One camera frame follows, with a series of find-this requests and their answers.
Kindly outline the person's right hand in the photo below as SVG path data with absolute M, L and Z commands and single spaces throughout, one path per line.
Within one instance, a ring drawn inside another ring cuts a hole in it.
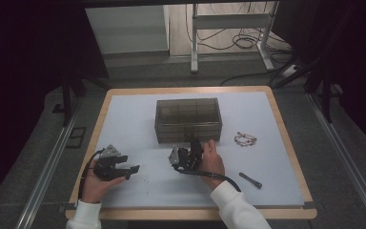
M 209 140 L 203 144 L 203 158 L 200 165 L 200 170 L 204 172 L 214 173 L 214 174 L 225 174 L 224 163 L 222 157 L 218 154 L 213 140 Z M 222 181 L 216 178 L 203 177 L 203 181 L 209 186 L 213 191 L 217 186 L 219 186 Z

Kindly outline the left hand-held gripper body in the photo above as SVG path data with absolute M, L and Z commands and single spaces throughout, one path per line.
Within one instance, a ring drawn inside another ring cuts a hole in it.
M 105 181 L 116 178 L 116 164 L 120 162 L 120 159 L 121 153 L 110 144 L 99 153 L 99 158 L 93 168 L 94 174 Z

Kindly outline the white panel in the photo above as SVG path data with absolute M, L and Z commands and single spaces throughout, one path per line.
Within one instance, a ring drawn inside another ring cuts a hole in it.
M 166 6 L 85 9 L 102 54 L 169 49 Z

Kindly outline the white power strip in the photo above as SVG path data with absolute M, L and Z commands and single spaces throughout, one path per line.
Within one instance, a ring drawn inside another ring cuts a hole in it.
M 300 69 L 297 65 L 291 65 L 287 70 L 285 70 L 281 75 L 283 77 L 288 77 L 292 75 L 293 73 L 296 73 Z

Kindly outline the aluminium floor rail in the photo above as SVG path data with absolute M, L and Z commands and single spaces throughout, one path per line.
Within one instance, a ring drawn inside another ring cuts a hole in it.
M 315 115 L 320 122 L 324 132 L 330 139 L 333 147 L 335 148 L 335 152 L 339 157 L 346 173 L 348 174 L 351 182 L 354 184 L 363 204 L 366 207 L 366 180 L 363 175 L 360 173 L 359 169 L 357 168 L 356 164 L 354 163 L 350 152 L 344 142 L 342 141 L 341 137 L 339 136 L 336 127 L 332 122 L 329 122 L 328 119 L 324 116 L 322 110 L 323 107 L 319 103 L 318 98 L 315 94 L 306 94 L 306 97 L 310 101 Z
M 68 138 L 71 135 L 71 130 L 79 114 L 80 106 L 82 103 L 83 98 L 76 98 L 73 102 L 71 106 L 71 119 L 68 125 L 62 128 L 60 136 L 57 138 L 54 147 L 50 152 L 49 158 L 46 161 L 42 172 L 34 185 L 34 188 L 32 189 L 30 197 L 14 229 L 31 229 L 38 209 L 43 201 L 45 194 L 47 193 L 58 162 L 63 154 Z

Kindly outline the white table mat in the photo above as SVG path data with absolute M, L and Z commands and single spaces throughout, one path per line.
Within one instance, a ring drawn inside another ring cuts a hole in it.
M 213 207 L 210 188 L 200 177 L 182 175 L 173 169 L 168 161 L 173 146 L 159 144 L 154 129 L 158 100 L 213 97 L 218 99 L 222 117 L 221 138 L 216 148 L 223 158 L 226 176 L 234 180 L 254 206 L 303 205 L 295 172 L 264 92 L 113 95 L 94 149 L 111 144 L 129 157 L 119 165 L 121 168 L 135 165 L 140 168 L 137 174 L 112 188 L 103 198 L 103 205 Z M 262 188 L 257 189 L 240 177 L 240 172 L 262 183 Z

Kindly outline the smoky clear drawer box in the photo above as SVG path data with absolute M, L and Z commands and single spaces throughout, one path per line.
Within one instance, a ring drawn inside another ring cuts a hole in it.
M 219 141 L 222 118 L 218 99 L 158 100 L 154 129 L 159 144 L 190 142 L 192 138 Z

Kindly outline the black floor bracket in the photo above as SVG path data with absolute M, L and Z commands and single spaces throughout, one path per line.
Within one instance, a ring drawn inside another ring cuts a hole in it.
M 79 149 L 84 141 L 86 131 L 86 127 L 74 127 L 67 140 L 66 148 Z

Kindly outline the person's left hand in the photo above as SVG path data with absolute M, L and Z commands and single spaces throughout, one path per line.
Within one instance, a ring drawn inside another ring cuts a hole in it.
M 97 177 L 92 169 L 89 169 L 85 177 L 81 200 L 85 203 L 99 203 L 111 188 L 125 180 L 124 177 L 117 177 L 110 181 L 104 181 Z

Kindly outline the white metal desk frame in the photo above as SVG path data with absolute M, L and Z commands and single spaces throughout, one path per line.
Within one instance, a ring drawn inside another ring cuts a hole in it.
M 200 30 L 217 29 L 262 29 L 261 39 L 256 43 L 259 54 L 268 71 L 274 65 L 267 54 L 266 45 L 271 28 L 275 20 L 278 1 L 273 3 L 269 12 L 256 14 L 218 14 L 218 15 L 198 15 L 197 5 L 193 4 L 192 15 L 192 49 L 191 49 L 191 72 L 198 72 L 198 51 L 197 51 L 197 32 Z

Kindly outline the small black stick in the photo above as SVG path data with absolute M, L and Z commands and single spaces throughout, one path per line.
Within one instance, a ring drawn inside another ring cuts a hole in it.
M 244 173 L 239 173 L 239 176 L 240 177 L 242 177 L 242 178 L 244 178 L 244 179 L 246 179 L 246 180 L 248 180 L 249 182 L 251 182 L 251 184 L 253 184 L 257 189 L 261 189 L 262 188 L 262 183 L 260 183 L 260 182 L 258 182 L 258 181 L 256 181 L 256 180 L 254 180 L 254 179 L 252 179 L 252 178 L 250 178 L 250 177 L 248 177 L 247 175 L 245 175 Z

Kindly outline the black metal stand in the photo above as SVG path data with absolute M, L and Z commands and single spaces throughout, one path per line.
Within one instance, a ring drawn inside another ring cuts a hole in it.
M 307 94 L 314 93 L 317 90 L 319 85 L 322 85 L 321 91 L 321 112 L 326 120 L 331 123 L 332 118 L 330 115 L 330 99 L 332 97 L 332 79 L 331 77 L 324 71 L 324 67 L 326 65 L 324 57 L 318 57 L 316 60 L 312 61 L 311 63 L 305 65 L 300 70 L 296 71 L 295 73 L 290 74 L 289 76 L 285 77 L 281 81 L 274 84 L 274 80 L 279 76 L 282 75 L 295 61 L 297 57 L 293 55 L 273 76 L 273 78 L 269 81 L 268 85 L 272 89 L 281 88 L 290 82 L 298 79 L 299 77 L 306 75 L 307 73 L 310 74 L 307 81 L 304 84 L 304 90 Z
M 63 126 L 67 127 L 71 122 L 72 111 L 71 111 L 71 92 L 76 97 L 82 97 L 87 94 L 87 88 L 85 87 L 83 80 L 86 79 L 94 85 L 108 91 L 112 87 L 109 84 L 95 78 L 87 73 L 76 71 L 75 73 L 64 73 L 62 78 L 62 95 L 63 95 L 63 113 L 64 122 Z

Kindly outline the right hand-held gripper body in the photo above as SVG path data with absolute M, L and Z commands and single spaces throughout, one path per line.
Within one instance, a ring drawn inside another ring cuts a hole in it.
M 192 146 L 191 149 L 174 146 L 168 160 L 177 172 L 197 172 L 202 162 L 203 149 Z

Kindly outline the dark curtain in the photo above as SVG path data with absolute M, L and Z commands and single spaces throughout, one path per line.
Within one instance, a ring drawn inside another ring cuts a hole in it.
M 366 135 L 366 0 L 281 0 L 273 33 L 312 71 L 304 89 L 341 89 L 340 104 Z
M 83 1 L 0 0 L 0 184 L 46 94 L 107 74 Z

